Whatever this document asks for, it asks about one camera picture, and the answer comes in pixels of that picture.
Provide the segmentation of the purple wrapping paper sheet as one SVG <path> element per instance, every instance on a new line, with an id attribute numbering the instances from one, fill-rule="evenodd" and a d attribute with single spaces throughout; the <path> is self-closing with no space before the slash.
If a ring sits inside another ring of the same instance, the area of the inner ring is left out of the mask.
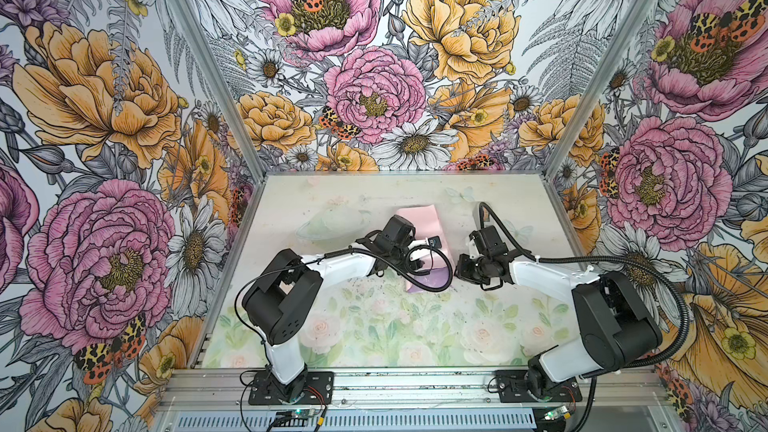
<path id="1" fill-rule="evenodd" d="M 403 217 L 414 225 L 416 239 L 426 239 L 428 237 L 438 236 L 441 252 L 448 257 L 449 263 L 454 265 L 448 240 L 435 205 L 400 208 L 395 214 Z M 437 254 L 430 253 L 429 251 L 427 251 L 427 256 L 423 259 L 433 260 L 433 270 L 430 275 L 416 277 L 416 280 L 429 287 L 439 287 L 444 285 L 449 276 L 446 261 L 440 258 Z"/>

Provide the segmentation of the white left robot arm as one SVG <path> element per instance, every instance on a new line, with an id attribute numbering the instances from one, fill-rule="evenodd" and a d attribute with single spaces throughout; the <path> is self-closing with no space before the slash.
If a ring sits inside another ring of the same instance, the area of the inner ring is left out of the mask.
<path id="1" fill-rule="evenodd" d="M 269 379 L 284 388 L 306 382 L 298 334 L 322 290 L 386 270 L 430 293 L 452 283 L 453 267 L 440 237 L 418 239 L 415 226 L 400 215 L 342 249 L 315 255 L 290 248 L 278 252 L 235 298 L 238 320 L 261 338 Z"/>

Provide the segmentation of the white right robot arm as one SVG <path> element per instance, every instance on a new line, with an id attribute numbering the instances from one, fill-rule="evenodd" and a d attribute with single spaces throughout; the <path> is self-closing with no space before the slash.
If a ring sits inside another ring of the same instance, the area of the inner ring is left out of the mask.
<path id="1" fill-rule="evenodd" d="M 573 258 L 555 261 L 511 248 L 486 226 L 468 236 L 456 276 L 495 290 L 506 283 L 535 289 L 575 313 L 579 336 L 535 355 L 526 386 L 536 397 L 578 376 L 615 372 L 656 349 L 662 332 L 632 283 L 618 272 L 573 269 Z"/>

